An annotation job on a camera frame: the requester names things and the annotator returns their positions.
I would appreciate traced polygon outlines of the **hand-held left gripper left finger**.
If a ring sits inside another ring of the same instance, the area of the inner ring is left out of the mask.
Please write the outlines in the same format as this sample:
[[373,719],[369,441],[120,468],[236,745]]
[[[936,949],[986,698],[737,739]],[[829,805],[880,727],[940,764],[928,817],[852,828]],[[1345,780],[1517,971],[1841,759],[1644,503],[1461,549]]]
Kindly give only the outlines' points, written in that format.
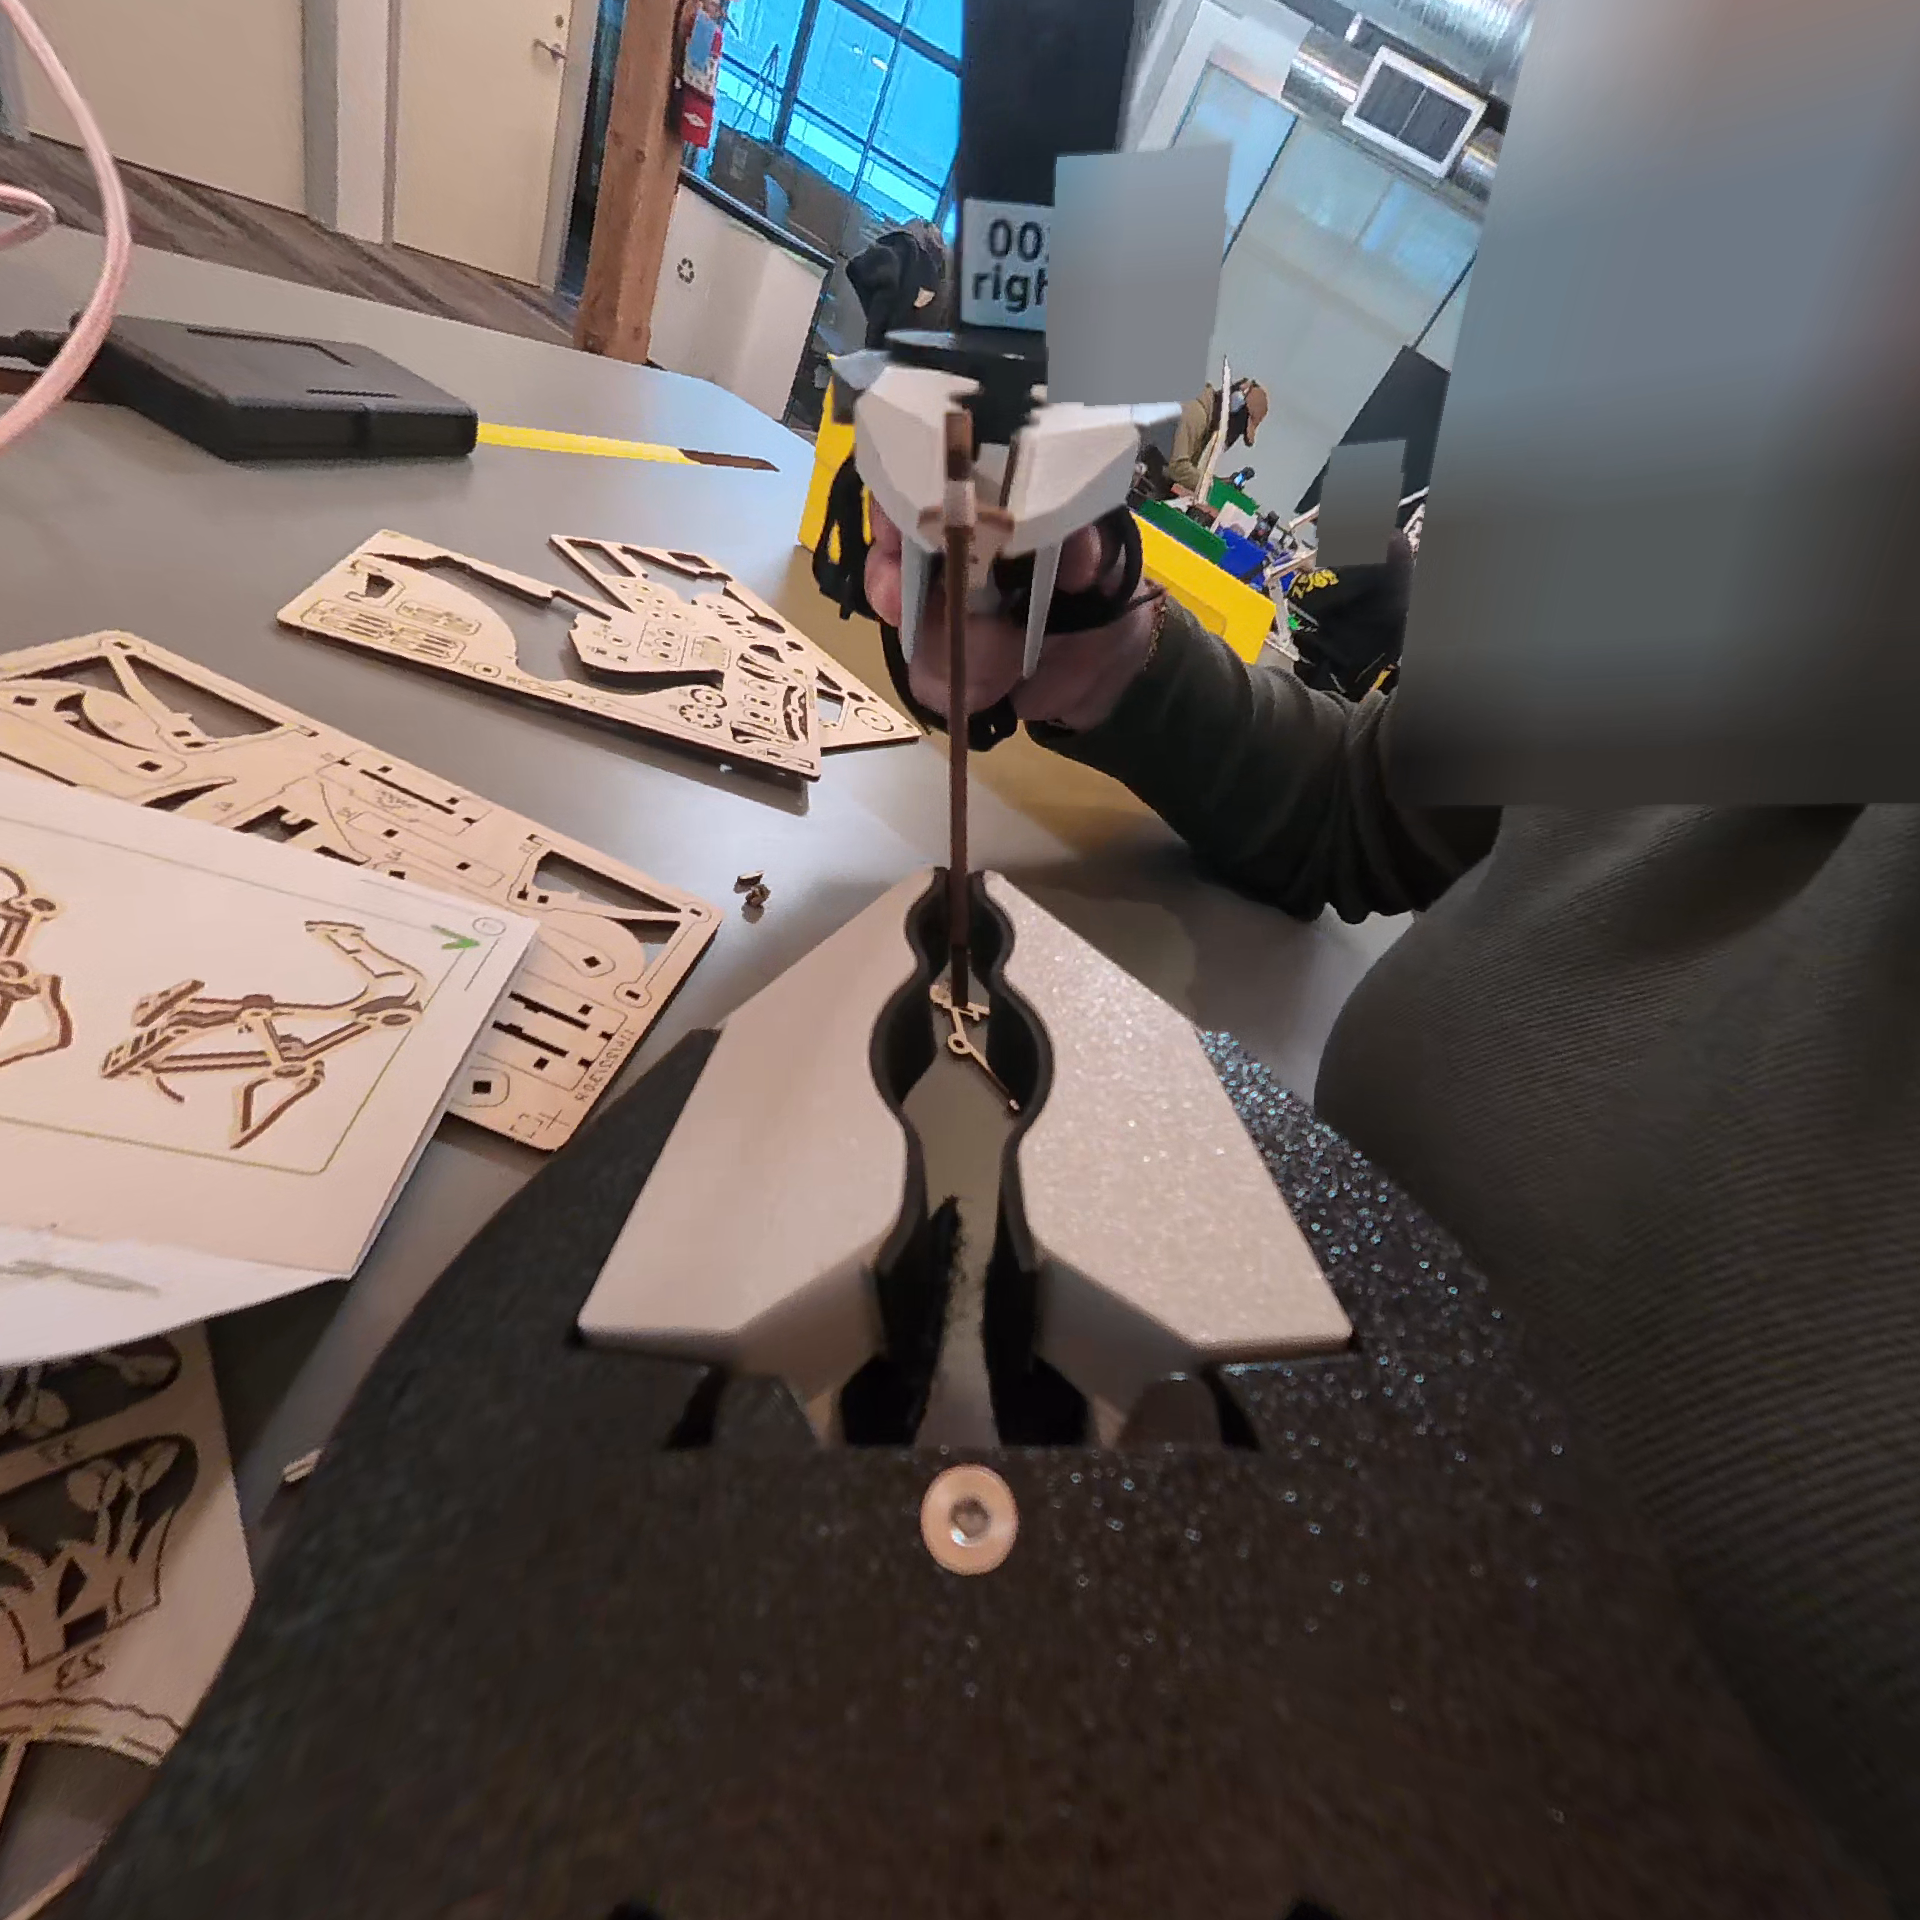
[[911,871],[744,1000],[578,1316],[593,1349],[780,1379],[842,1429],[919,1429],[941,1341],[920,1141],[941,876]]

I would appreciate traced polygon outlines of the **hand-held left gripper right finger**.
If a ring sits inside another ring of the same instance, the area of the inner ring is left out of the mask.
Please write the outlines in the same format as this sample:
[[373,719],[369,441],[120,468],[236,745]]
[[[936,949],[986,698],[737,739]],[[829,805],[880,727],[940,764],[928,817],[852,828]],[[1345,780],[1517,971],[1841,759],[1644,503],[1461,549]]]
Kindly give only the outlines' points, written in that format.
[[1342,1354],[1336,1301],[1192,1023],[1008,877],[999,983],[1045,1089],[1013,1141],[1038,1357],[1129,1415],[1170,1376]]

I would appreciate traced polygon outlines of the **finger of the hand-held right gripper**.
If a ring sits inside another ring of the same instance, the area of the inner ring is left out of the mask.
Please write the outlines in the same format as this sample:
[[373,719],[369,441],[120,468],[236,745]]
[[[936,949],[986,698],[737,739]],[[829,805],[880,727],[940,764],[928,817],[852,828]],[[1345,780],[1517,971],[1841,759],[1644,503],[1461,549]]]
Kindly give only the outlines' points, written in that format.
[[936,368],[881,368],[855,403],[855,466],[909,545],[945,536],[945,418],[968,418],[978,381]]
[[1088,405],[1041,400],[1015,432],[999,482],[1005,531],[993,556],[1024,559],[1125,505],[1142,444],[1165,445],[1176,400]]

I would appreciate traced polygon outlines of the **thin wooden parts sheet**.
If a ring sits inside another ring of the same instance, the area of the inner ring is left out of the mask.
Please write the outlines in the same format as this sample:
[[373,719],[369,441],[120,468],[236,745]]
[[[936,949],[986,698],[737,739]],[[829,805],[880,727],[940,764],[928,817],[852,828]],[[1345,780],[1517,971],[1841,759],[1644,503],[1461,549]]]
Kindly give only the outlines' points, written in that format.
[[970,880],[968,880],[968,588],[976,532],[973,424],[962,403],[944,418],[944,618],[945,618],[945,735],[948,735],[948,1000],[968,1002]]

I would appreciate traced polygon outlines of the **white instruction booklet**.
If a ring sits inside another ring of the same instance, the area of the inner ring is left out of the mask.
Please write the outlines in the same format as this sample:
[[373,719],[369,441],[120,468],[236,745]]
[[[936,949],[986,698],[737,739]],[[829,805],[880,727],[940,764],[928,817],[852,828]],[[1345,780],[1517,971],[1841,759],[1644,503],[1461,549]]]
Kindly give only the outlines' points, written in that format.
[[2,1357],[346,1281],[537,924],[5,775]]

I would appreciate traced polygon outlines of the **person's right forearm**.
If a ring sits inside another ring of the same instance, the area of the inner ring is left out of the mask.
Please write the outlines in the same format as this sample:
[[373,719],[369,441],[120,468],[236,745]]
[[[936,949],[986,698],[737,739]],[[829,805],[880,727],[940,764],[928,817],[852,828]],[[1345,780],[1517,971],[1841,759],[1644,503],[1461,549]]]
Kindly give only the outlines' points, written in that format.
[[1126,786],[1196,861],[1295,922],[1433,906],[1495,847],[1496,808],[1412,808],[1385,780],[1390,700],[1240,660],[1164,602],[1048,645],[1082,690],[1018,690],[1026,732]]

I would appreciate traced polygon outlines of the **large wooden parts sheet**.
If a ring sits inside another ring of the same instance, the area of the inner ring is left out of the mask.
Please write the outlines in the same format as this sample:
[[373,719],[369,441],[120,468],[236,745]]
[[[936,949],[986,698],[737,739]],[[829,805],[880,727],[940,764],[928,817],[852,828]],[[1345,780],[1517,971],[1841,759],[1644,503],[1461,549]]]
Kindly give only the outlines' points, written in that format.
[[540,924],[448,1109],[533,1149],[585,1125],[713,906],[130,633],[2,657],[5,767]]

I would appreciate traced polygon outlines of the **wooden parts sheet with wheel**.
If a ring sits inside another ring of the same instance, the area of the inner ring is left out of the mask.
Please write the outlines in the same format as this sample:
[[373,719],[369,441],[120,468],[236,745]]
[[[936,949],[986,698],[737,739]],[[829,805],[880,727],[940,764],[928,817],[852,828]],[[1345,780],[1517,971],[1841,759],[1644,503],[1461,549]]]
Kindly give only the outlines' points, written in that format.
[[2,1373],[2,1752],[158,1765],[253,1580],[201,1329]]

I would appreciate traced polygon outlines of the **yellow plastic bin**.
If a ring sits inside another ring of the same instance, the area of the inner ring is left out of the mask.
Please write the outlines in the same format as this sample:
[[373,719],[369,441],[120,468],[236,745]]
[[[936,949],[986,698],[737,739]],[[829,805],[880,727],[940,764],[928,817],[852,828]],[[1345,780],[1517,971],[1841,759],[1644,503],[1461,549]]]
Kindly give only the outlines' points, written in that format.
[[[824,531],[832,482],[855,450],[852,424],[841,424],[833,408],[836,387],[829,384],[814,441],[814,466],[797,532],[797,545],[807,554],[815,549]],[[1265,635],[1278,618],[1278,604],[1248,583],[1236,580],[1221,565],[1202,556],[1202,552],[1152,521],[1145,508],[1135,511],[1135,529],[1142,545],[1142,577],[1161,586],[1168,596],[1180,602],[1202,628],[1218,635],[1240,660],[1260,660]]]

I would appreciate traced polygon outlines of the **white waste bin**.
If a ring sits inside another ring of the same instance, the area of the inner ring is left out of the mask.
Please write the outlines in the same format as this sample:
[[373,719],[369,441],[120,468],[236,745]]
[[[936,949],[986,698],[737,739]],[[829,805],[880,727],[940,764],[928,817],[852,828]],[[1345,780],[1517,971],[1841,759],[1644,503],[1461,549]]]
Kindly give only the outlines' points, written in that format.
[[780,424],[829,272],[824,251],[706,180],[681,176],[644,359],[706,380]]

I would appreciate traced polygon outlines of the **yellow flat strip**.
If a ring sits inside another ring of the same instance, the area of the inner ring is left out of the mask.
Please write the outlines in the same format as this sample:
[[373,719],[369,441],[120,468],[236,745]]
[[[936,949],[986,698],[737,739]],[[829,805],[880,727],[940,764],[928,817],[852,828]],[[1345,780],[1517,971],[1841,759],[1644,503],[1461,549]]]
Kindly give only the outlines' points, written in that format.
[[767,459],[761,459],[756,455],[724,453],[724,450],[709,450],[709,448],[673,448],[673,445],[668,445],[668,444],[654,444],[654,441],[639,441],[639,440],[593,436],[593,435],[575,435],[575,432],[567,432],[567,431],[553,431],[553,428],[530,428],[530,425],[509,425],[509,424],[480,424],[476,428],[476,445],[558,453],[558,455],[567,455],[567,457],[606,459],[606,461],[624,461],[624,464],[671,464],[671,466],[727,468],[727,472],[744,472],[744,474],[777,474],[780,472],[777,464],[773,464]]

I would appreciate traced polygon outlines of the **red fire extinguisher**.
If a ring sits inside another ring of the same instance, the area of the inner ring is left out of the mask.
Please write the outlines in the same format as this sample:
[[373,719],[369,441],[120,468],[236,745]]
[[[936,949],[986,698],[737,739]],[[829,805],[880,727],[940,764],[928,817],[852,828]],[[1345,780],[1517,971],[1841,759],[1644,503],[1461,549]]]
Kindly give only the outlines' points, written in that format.
[[692,151],[706,151],[713,144],[727,24],[729,2],[678,2],[670,107],[681,144]]

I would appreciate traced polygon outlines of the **white ceiling vent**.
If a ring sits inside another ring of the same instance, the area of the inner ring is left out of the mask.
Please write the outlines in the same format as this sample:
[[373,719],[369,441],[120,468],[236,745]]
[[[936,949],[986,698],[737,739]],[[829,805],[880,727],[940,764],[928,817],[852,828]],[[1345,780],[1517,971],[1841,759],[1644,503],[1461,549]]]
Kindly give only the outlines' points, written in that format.
[[1486,116],[1486,101],[1437,72],[1374,51],[1340,125],[1426,179],[1447,179]]

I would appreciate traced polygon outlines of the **flat black case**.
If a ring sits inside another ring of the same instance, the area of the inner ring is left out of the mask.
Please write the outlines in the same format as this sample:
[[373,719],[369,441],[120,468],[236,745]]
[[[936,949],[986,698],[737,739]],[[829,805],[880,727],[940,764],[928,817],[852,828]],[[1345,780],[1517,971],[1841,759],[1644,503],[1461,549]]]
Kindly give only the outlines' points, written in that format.
[[383,353],[116,320],[87,387],[231,464],[464,459],[476,409]]

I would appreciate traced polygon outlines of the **wooden post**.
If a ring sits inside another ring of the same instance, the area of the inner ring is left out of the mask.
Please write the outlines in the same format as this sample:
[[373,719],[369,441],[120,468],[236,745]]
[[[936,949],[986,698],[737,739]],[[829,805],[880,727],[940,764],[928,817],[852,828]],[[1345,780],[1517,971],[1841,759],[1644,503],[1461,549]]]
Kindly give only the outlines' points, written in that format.
[[624,7],[574,333],[585,353],[634,367],[650,356],[655,288],[681,184],[681,15],[681,2]]

